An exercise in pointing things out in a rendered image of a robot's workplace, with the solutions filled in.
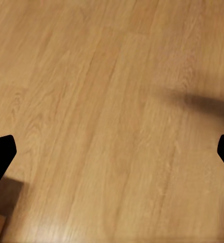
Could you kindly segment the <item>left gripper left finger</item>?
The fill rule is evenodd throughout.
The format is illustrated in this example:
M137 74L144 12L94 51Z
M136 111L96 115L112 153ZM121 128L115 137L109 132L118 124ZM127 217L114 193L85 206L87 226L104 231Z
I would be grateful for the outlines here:
M0 180L17 153L13 135L0 137Z

